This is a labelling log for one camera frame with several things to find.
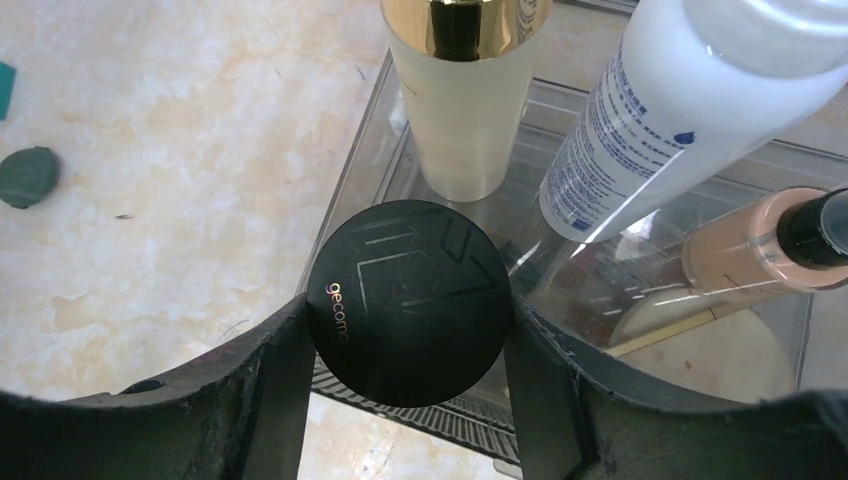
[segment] white bottle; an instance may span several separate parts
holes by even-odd
[[[471,202],[506,177],[551,0],[382,0],[424,178]]]
[[[809,117],[848,81],[848,0],[643,0],[542,184],[607,240]]]

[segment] black lid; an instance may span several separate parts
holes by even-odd
[[[814,269],[848,265],[848,188],[787,211],[777,225],[780,248]]]
[[[473,386],[512,323],[506,267],[459,213],[402,200],[333,233],[307,283],[309,330],[327,368],[385,405],[422,407]]]

